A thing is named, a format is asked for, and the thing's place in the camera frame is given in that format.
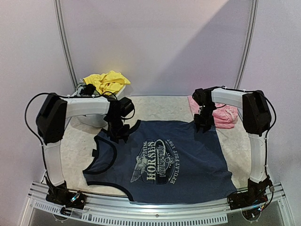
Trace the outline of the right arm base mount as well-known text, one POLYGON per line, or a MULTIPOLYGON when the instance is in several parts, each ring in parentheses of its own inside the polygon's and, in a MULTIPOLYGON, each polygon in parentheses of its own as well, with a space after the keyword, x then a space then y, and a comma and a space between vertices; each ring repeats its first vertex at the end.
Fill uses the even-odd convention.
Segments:
POLYGON ((267 177, 265 180, 256 183, 251 179, 247 182, 247 191, 232 192, 227 197, 227 202, 231 210, 251 207, 264 203, 260 207, 260 211, 267 208, 274 197, 274 186, 270 179, 267 177))

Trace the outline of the pink patterned shorts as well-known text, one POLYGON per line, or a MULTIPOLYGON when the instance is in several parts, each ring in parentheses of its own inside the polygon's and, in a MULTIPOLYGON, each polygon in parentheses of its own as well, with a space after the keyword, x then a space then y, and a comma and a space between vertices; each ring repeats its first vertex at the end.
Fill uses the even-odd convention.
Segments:
MULTIPOLYGON (((192 96, 187 96, 192 116, 199 111, 199 105, 192 96)), ((219 129, 232 129, 238 121, 238 109, 234 106, 215 104, 217 107, 213 111, 214 123, 219 129)))

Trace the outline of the blue garment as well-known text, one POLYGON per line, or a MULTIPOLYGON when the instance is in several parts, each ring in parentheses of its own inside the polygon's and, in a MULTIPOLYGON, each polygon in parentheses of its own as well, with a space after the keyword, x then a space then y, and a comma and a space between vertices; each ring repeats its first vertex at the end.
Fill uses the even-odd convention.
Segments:
POLYGON ((89 186, 111 186, 131 202, 195 204, 236 191, 215 128, 193 122, 137 121, 127 141, 112 142, 105 130, 94 138, 89 186))

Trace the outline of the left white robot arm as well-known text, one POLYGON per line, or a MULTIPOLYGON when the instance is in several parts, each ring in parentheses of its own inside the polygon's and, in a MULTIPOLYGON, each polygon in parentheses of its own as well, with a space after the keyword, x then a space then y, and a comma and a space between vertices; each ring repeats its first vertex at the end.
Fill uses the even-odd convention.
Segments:
POLYGON ((41 144, 46 181, 54 187, 52 197, 59 204, 66 204, 70 194, 61 185, 65 183, 61 163, 61 141, 64 136, 66 119, 81 115, 100 114, 108 123, 107 135, 110 140, 127 141, 130 126, 123 122, 135 107, 127 97, 115 99, 100 95, 95 97, 61 96, 45 93, 46 99, 36 117, 37 131, 34 135, 41 144))

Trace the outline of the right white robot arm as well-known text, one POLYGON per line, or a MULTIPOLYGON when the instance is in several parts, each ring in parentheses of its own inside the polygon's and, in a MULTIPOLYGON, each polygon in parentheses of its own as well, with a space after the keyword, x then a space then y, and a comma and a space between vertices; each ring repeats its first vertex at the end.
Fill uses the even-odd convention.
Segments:
POLYGON ((254 205, 261 198, 259 187, 272 187, 268 175, 268 133, 275 125, 277 115, 272 103, 261 90, 229 89, 225 86, 196 89, 192 95, 199 105, 194 115, 197 130, 204 133, 214 126, 213 112, 216 104, 234 106, 242 110, 242 122, 251 145, 251 172, 248 187, 243 195, 247 205, 254 205))

